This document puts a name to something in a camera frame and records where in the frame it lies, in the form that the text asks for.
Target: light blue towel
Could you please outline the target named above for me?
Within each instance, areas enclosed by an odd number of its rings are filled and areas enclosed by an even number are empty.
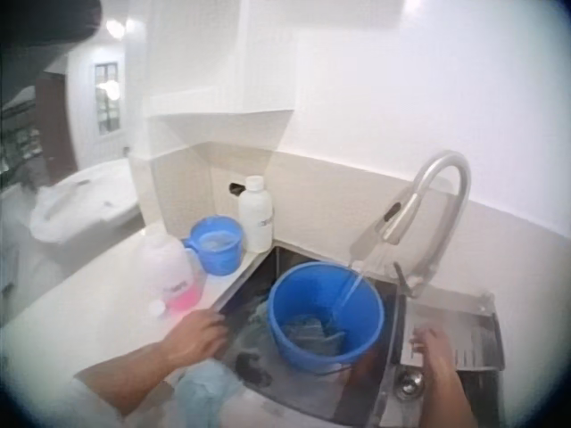
[[[234,373],[214,359],[189,367],[174,394],[186,428],[218,428],[222,405],[241,385]]]

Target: right hand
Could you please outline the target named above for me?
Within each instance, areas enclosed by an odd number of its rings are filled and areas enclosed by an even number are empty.
[[[186,315],[160,342],[163,356],[175,370],[213,357],[228,340],[224,316],[211,309]]]
[[[429,379],[444,378],[456,373],[452,347],[442,328],[426,326],[415,329],[410,342],[414,351],[422,353]]]

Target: faucet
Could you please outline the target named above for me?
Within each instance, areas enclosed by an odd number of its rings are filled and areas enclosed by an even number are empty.
[[[421,262],[408,275],[402,273],[401,265],[398,262],[393,263],[399,285],[404,290],[404,293],[413,299],[420,296],[436,274],[440,260],[446,251],[446,247],[448,247],[462,211],[468,202],[470,167],[464,155],[450,150],[444,151],[425,163],[414,179],[408,198],[396,202],[385,213],[383,221],[377,228],[381,241],[391,245],[398,245],[417,215],[422,198],[430,188],[430,184],[440,171],[447,167],[455,167],[459,172],[459,192],[448,212],[444,227],[438,236],[434,238],[436,244],[429,249]]]

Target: blue bucket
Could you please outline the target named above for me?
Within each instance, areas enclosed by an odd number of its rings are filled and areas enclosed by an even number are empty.
[[[196,223],[183,243],[196,252],[204,271],[224,276],[240,267],[243,235],[233,218],[211,216]]]
[[[292,366],[326,373],[335,366],[355,362],[377,341],[385,321],[385,308],[366,279],[361,280],[336,313],[335,328],[345,331],[340,355],[326,357],[303,350],[287,339],[282,330],[283,325],[302,315],[327,323],[332,308],[357,278],[347,267],[309,262],[289,269],[274,284],[268,300],[269,326],[281,356]]]

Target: pink soap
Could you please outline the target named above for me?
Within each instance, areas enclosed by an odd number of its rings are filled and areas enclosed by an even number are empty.
[[[169,300],[167,306],[173,310],[187,310],[196,306],[202,296],[203,288],[194,284],[176,299]]]

